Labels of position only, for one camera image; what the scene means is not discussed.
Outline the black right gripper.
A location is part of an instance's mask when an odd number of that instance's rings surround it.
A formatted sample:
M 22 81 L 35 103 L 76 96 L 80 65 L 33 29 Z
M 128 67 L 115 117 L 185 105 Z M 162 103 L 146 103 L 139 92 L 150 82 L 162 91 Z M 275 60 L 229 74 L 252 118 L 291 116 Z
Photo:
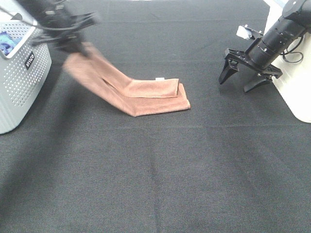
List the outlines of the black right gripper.
M 225 64 L 218 79 L 219 84 L 223 84 L 228 78 L 237 73 L 239 71 L 239 64 L 251 68 L 256 73 L 259 73 L 261 76 L 275 76 L 276 78 L 279 78 L 283 74 L 281 69 L 275 67 L 269 62 L 266 62 L 264 57 L 262 58 L 263 60 L 261 59 L 260 62 L 263 61 L 263 65 L 260 63 L 256 63 L 252 59 L 252 57 L 245 51 L 226 49 Z M 260 86 L 270 84 L 271 82 L 271 78 L 256 77 L 243 87 L 244 93 L 250 92 Z

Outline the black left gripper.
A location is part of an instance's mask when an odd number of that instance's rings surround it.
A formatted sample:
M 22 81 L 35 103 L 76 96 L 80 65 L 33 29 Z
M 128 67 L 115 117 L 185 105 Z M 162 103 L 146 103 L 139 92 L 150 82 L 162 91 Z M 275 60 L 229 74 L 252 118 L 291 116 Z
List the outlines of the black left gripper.
M 31 16 L 43 30 L 32 40 L 34 46 L 51 43 L 61 51 L 89 56 L 81 31 L 99 23 L 96 13 L 73 15 L 63 4 L 32 4 Z

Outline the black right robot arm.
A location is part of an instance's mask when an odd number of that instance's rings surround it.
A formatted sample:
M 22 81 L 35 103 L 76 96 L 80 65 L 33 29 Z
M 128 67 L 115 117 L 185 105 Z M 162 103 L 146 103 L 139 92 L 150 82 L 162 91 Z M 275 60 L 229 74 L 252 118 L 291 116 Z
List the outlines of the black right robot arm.
M 309 0 L 290 0 L 282 15 L 267 31 L 262 34 L 249 27 L 253 43 L 245 50 L 225 50 L 225 64 L 219 77 L 223 84 L 230 76 L 239 71 L 238 64 L 243 64 L 256 73 L 252 80 L 244 86 L 244 92 L 249 92 L 262 85 L 270 84 L 273 78 L 279 78 L 282 71 L 272 65 L 285 50 L 305 33 L 311 32 L 311 2 Z

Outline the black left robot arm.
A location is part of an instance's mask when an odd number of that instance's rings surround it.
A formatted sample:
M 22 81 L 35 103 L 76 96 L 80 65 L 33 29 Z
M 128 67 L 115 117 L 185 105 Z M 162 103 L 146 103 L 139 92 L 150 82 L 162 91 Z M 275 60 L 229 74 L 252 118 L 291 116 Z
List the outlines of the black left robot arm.
M 73 15 L 63 0 L 18 0 L 39 24 L 43 34 L 32 40 L 34 46 L 51 43 L 67 53 L 88 57 L 81 30 L 99 22 L 95 13 Z

